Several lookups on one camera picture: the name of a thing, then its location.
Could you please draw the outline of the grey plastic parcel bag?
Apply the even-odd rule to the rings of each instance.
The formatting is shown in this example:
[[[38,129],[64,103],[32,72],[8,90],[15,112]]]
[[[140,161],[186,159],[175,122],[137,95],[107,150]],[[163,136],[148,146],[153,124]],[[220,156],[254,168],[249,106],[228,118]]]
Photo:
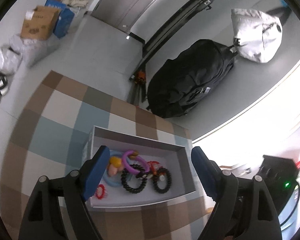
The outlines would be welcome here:
[[[60,39],[54,34],[47,40],[21,38],[21,36],[17,34],[9,39],[9,45],[13,51],[22,56],[20,65],[30,68],[57,50],[60,45]]]

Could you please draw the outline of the grey door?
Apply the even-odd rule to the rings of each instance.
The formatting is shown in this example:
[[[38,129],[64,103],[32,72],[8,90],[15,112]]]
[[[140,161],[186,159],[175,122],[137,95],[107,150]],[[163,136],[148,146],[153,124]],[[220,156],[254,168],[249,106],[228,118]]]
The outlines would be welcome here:
[[[124,32],[131,27],[155,0],[100,0],[91,16]]]

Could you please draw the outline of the white plastic parcel bag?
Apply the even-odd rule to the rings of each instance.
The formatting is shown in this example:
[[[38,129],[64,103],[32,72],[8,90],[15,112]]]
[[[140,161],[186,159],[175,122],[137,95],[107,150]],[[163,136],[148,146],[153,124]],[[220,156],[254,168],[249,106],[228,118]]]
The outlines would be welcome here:
[[[22,55],[5,44],[0,47],[0,72],[4,75],[14,75],[22,61]]]

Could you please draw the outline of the black cartoon character charm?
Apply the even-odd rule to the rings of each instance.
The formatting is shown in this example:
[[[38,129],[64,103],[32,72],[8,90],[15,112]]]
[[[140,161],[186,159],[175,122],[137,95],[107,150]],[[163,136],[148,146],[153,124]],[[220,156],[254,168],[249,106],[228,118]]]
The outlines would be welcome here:
[[[139,173],[135,176],[137,179],[154,179],[154,177],[157,175],[157,171],[156,170],[150,170],[148,172],[146,172],[143,168],[139,169]]]

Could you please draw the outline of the blue cardboard box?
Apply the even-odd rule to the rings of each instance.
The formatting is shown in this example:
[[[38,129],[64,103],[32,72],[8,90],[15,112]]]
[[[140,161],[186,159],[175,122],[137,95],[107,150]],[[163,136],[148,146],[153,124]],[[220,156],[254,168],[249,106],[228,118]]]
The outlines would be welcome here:
[[[60,10],[53,33],[58,38],[63,38],[68,33],[75,14],[68,8],[66,4],[57,0],[47,0],[45,6]]]

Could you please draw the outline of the checkered table cloth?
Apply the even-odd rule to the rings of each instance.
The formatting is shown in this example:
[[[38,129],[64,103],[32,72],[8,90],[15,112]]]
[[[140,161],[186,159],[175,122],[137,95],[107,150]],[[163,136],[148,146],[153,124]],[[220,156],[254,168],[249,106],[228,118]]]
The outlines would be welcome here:
[[[41,175],[61,177],[81,166],[93,126],[190,146],[185,128],[57,72],[37,83],[8,140],[0,178],[0,213],[19,236],[31,191]],[[204,227],[203,191],[149,207],[97,210],[91,217],[104,239],[197,239]]]

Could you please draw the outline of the black coat rack stand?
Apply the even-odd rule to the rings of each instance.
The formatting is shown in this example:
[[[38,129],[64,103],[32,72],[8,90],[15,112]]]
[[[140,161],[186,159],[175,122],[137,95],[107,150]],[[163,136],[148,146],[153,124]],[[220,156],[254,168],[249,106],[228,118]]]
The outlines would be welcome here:
[[[142,58],[130,76],[134,79],[137,72],[145,69],[146,63],[155,53],[191,18],[203,10],[210,10],[215,0],[189,0],[177,10],[156,33],[143,45]]]

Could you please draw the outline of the black backpack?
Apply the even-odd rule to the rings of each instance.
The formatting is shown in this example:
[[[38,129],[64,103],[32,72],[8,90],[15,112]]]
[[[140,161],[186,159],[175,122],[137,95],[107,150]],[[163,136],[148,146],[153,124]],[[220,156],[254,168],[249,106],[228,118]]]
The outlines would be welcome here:
[[[152,77],[147,109],[164,119],[186,115],[225,78],[236,55],[234,46],[208,39],[194,42]]]

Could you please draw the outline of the brown cardboard box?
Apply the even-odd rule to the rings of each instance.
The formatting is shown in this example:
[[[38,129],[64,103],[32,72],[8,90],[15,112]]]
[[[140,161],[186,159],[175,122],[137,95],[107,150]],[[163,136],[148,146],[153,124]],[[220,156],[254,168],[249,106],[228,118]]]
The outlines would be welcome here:
[[[20,33],[21,38],[47,40],[52,35],[59,13],[58,8],[41,5],[27,11]]]

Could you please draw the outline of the white grey hanging bag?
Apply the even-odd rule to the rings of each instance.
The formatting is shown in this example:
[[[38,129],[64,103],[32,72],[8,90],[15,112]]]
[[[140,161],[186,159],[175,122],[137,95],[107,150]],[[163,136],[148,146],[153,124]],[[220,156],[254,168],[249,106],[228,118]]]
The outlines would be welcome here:
[[[257,63],[269,62],[281,46],[283,25],[291,13],[289,6],[267,12],[232,9],[233,45],[238,55]]]

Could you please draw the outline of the red hair clip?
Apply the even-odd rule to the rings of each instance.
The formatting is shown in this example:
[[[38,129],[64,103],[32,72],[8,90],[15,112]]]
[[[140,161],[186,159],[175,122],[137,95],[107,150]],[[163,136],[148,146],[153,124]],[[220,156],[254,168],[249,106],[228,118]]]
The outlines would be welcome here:
[[[106,198],[106,196],[107,196],[106,187],[103,184],[99,184],[95,191],[95,197],[98,200],[102,200],[103,198]]]

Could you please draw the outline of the cream tote bag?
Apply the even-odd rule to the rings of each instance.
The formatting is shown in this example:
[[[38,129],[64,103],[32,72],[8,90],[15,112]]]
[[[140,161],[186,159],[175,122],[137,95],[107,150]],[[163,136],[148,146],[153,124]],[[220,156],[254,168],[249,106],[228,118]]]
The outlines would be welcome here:
[[[89,0],[62,0],[62,2],[73,8],[84,8],[89,3]]]

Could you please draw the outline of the grey rectangular storage box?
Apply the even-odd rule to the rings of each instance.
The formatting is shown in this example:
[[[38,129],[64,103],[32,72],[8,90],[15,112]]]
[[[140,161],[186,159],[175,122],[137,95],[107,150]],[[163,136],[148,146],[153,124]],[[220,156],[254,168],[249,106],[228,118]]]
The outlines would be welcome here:
[[[106,162],[87,204],[119,209],[159,204],[195,192],[190,143],[174,135],[174,144],[93,127],[83,151],[91,159],[106,146]]]

